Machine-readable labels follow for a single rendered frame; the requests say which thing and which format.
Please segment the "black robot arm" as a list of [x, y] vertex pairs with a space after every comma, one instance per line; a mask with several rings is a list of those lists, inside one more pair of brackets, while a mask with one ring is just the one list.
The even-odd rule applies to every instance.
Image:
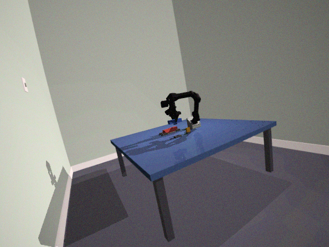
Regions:
[[[175, 101], [186, 97], [192, 97], [194, 99], [194, 111], [192, 112], [193, 119], [191, 120], [191, 122], [193, 124], [197, 124], [198, 121], [200, 121], [198, 110], [199, 110], [199, 103], [201, 101], [201, 97], [196, 92], [189, 91], [179, 94], [170, 93], [165, 101], [161, 101], [161, 108], [168, 107], [168, 105], [175, 106]], [[173, 112], [172, 108], [169, 108], [168, 110], [165, 111], [166, 115], [169, 115], [171, 112]]]

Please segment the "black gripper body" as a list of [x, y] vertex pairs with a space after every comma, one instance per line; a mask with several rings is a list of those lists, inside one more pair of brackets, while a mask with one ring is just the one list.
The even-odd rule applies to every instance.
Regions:
[[170, 106], [169, 108], [172, 108], [173, 112], [171, 112], [169, 115], [180, 115], [180, 111], [176, 111], [176, 106]]

